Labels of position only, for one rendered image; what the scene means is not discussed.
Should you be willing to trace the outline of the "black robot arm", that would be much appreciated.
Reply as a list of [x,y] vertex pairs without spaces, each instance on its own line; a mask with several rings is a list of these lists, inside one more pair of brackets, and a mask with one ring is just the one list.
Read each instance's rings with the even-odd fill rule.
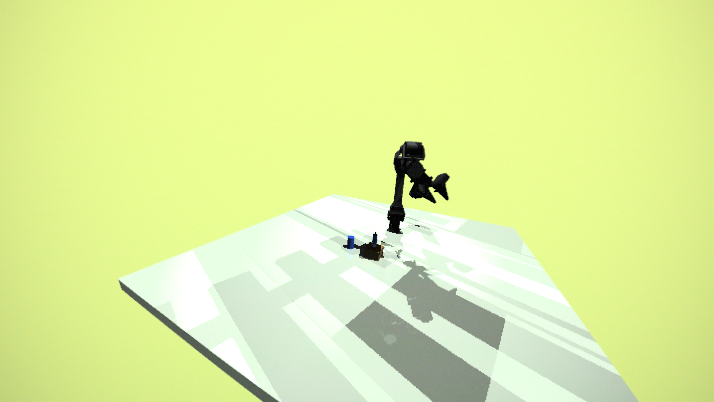
[[[390,209],[387,213],[387,220],[389,221],[387,231],[389,232],[398,234],[401,230],[399,228],[400,222],[404,222],[406,216],[402,205],[405,174],[409,178],[418,178],[424,173],[424,166],[420,160],[425,160],[426,153],[424,145],[422,144],[423,143],[419,141],[405,141],[395,153],[393,165],[397,174],[394,201],[390,205]],[[402,156],[400,156],[401,154]],[[409,192],[409,195],[415,199],[422,198],[426,189],[430,186],[424,179],[418,179],[419,181],[413,184]]]

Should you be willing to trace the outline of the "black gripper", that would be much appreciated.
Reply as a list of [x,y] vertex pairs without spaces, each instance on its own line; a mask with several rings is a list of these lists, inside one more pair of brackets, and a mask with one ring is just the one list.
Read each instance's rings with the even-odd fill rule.
[[[451,178],[451,177],[449,176],[449,174],[448,174],[448,173],[442,173],[442,174],[440,174],[440,175],[437,175],[437,177],[436,177],[436,178],[434,179],[434,181],[433,181],[432,179],[433,179],[434,177],[433,177],[433,176],[429,177],[428,174],[427,174],[425,171],[426,171],[426,169],[424,168],[424,173],[423,173],[420,177],[418,177],[418,178],[424,179],[426,182],[429,183],[429,185],[430,185],[429,188],[430,188],[430,187],[433,187],[433,189],[435,189],[434,192],[438,192],[444,199],[446,199],[447,201],[449,201],[449,195],[448,195],[447,186],[446,186],[446,183],[447,183],[448,180]],[[411,183],[413,183],[413,182],[416,183],[416,182],[419,181],[418,178],[412,178],[412,177],[411,177],[411,178],[410,178],[410,179],[411,179],[410,182],[411,182]],[[423,194],[423,198],[425,198],[425,199],[431,201],[432,203],[436,204],[437,201],[436,201],[436,199],[434,198],[434,196],[433,196],[433,194],[431,193],[431,191],[430,191],[429,188],[426,189],[426,192]]]

